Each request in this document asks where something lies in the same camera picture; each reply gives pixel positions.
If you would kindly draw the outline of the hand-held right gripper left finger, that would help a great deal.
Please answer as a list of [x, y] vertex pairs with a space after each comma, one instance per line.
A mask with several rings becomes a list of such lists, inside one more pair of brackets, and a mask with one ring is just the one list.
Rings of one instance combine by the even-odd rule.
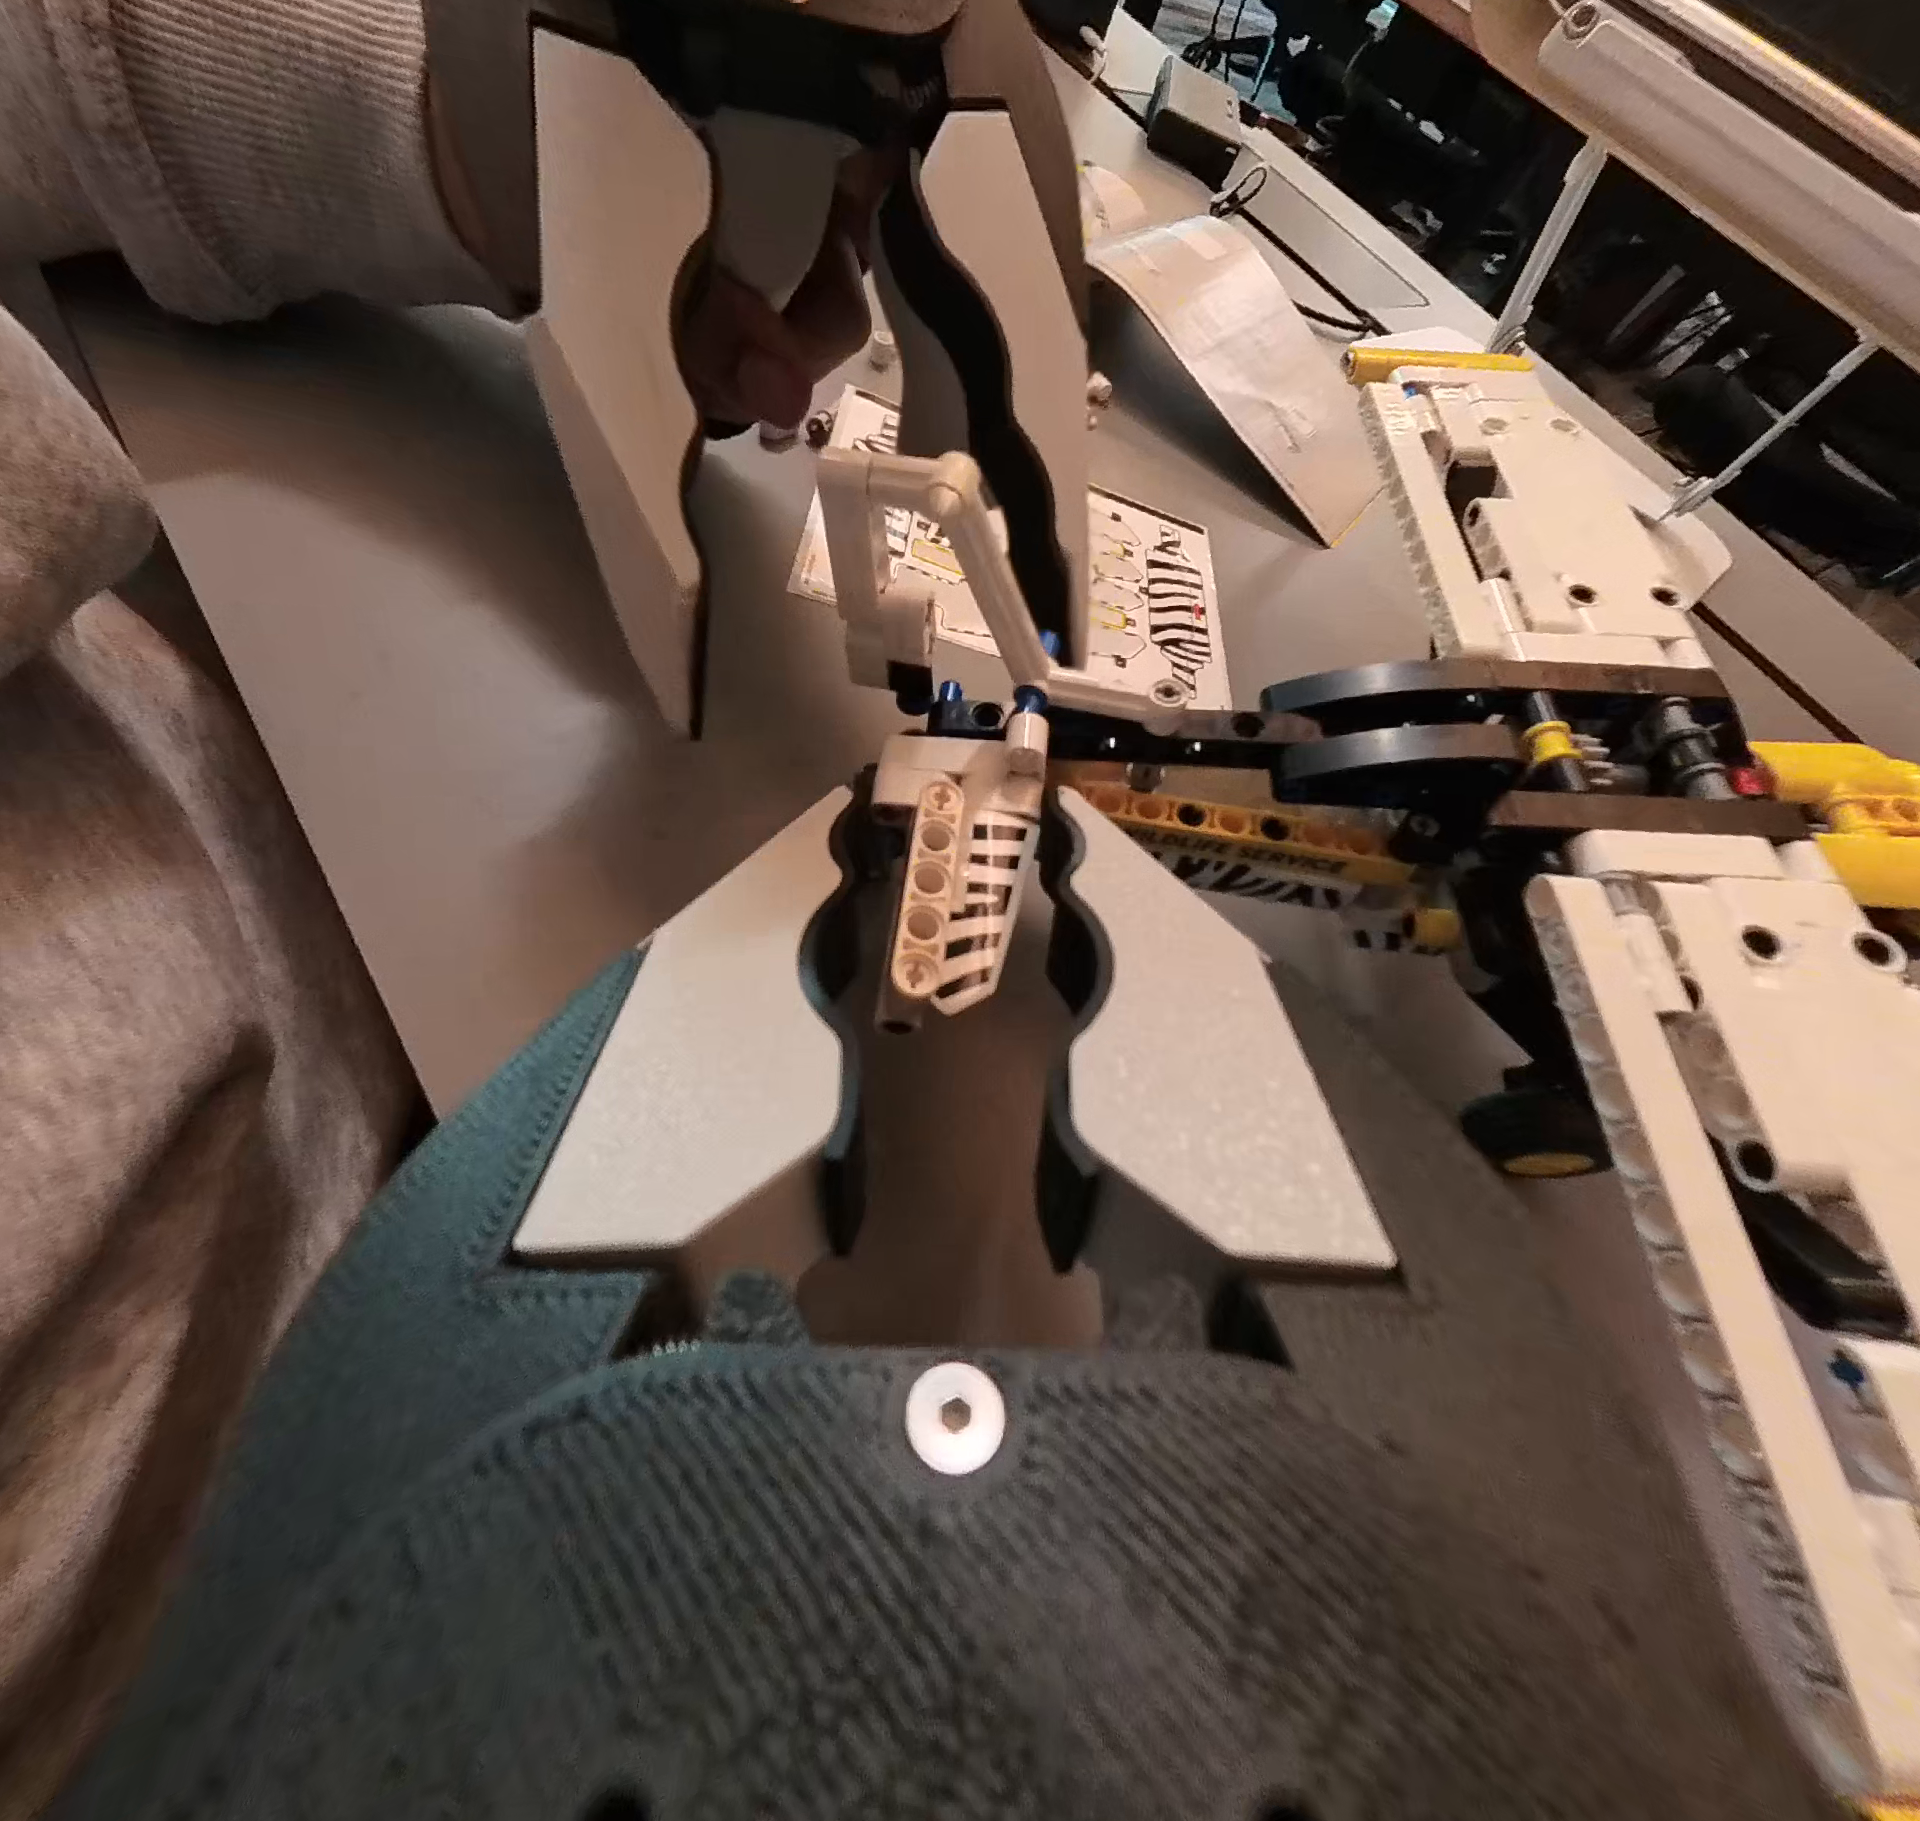
[[833, 1008], [856, 881], [836, 786], [640, 948], [513, 1255], [803, 1274], [865, 1208], [859, 1066]]

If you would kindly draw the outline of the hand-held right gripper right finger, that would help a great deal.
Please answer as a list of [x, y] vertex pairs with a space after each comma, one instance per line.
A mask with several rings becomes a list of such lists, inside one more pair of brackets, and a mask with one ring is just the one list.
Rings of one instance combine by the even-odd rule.
[[1080, 792], [1040, 841], [1046, 974], [1068, 1034], [1048, 1072], [1044, 1254], [1122, 1293], [1391, 1282], [1400, 1255], [1273, 966]]

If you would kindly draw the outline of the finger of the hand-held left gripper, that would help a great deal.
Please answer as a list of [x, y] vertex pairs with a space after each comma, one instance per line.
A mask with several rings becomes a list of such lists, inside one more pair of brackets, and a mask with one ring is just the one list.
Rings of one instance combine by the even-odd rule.
[[1089, 357], [1076, 167], [1058, 255], [1001, 106], [945, 114], [881, 203], [877, 287], [901, 346], [901, 453], [966, 457], [1006, 536], [1009, 625], [1089, 648]]
[[699, 737], [707, 572], [685, 491], [700, 421], [676, 309], [707, 239], [699, 135], [630, 60], [532, 36], [541, 402], [613, 618], [663, 724]]

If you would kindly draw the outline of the white yellow lego airplane model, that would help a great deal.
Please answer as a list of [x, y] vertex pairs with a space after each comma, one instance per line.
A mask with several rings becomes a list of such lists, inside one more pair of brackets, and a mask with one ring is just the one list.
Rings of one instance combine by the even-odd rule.
[[[1711, 537], [1531, 360], [1371, 338], [1345, 375], [1429, 656], [1241, 714], [1012, 627], [970, 460], [820, 449], [851, 675], [926, 720], [877, 776], [908, 830], [877, 1023], [997, 993], [1048, 786], [1191, 892], [1327, 889], [1360, 946], [1461, 948], [1525, 1052], [1461, 1133], [1509, 1178], [1621, 1178], [1793, 1705], [1866, 1810], [1914, 1812], [1915, 766], [1747, 735], [1692, 633]], [[936, 641], [890, 507], [997, 658]]]

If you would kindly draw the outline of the person's left forearm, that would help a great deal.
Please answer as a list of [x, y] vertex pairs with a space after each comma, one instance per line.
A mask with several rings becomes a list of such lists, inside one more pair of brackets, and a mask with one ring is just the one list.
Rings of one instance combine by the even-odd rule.
[[116, 253], [205, 324], [508, 294], [457, 233], [421, 0], [3, 0], [7, 263]]

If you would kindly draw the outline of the person's left hand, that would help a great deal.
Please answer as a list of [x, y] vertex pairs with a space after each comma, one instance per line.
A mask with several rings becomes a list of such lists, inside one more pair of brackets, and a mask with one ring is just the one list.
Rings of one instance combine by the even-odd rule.
[[870, 150], [841, 167], [822, 243], [784, 305], [720, 263], [703, 274], [683, 313], [679, 369], [707, 441], [762, 423], [800, 428], [815, 387], [865, 346], [873, 228], [896, 167]]

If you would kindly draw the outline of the open instruction booklet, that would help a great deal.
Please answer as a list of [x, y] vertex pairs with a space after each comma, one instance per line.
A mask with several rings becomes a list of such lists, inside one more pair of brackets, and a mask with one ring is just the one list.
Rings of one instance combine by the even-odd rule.
[[1090, 274], [1155, 330], [1308, 532], [1340, 547], [1384, 495], [1358, 392], [1253, 239], [1202, 212], [1153, 225], [1137, 191], [1083, 163]]

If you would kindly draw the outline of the black power adapter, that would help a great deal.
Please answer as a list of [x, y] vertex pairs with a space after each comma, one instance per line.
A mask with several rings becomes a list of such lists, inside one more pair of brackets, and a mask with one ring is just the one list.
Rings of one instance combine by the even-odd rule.
[[1221, 193], [1245, 150], [1241, 101], [1231, 82], [1180, 56], [1164, 56], [1145, 114], [1146, 145], [1211, 193]]

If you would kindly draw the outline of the zebra striped sticker sheet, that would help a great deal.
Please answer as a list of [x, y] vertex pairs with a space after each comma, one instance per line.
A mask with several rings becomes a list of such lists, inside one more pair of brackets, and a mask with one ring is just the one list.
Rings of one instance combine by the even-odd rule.
[[[806, 424], [812, 450], [856, 450], [892, 457], [901, 416], [879, 395], [843, 387], [831, 409]], [[997, 658], [986, 619], [951, 549], [919, 515], [886, 512], [894, 581], [932, 593], [936, 641]], [[1089, 491], [1092, 547], [1089, 672], [1128, 694], [1153, 697], [1172, 683], [1187, 706], [1231, 708], [1231, 672], [1220, 644], [1215, 574], [1209, 532], [1128, 497]], [[825, 533], [815, 495], [787, 592], [837, 606]]]

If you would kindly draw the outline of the black office chair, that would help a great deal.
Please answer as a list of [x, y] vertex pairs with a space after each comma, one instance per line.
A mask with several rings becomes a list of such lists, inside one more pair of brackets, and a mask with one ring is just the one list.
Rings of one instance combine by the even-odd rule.
[[1751, 522], [1786, 522], [1802, 500], [1805, 466], [1818, 460], [1798, 428], [1788, 426], [1733, 374], [1688, 366], [1650, 391], [1656, 432], [1675, 464], [1686, 466], [1691, 489], [1678, 495], [1681, 512], [1698, 512], [1716, 500]]

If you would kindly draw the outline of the white desk frame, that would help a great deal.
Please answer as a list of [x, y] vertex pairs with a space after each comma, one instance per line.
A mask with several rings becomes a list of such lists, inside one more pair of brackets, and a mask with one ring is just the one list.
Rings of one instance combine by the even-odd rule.
[[1471, 0], [1471, 33], [1582, 137], [1495, 346], [1617, 163], [1915, 369], [1915, 0]]

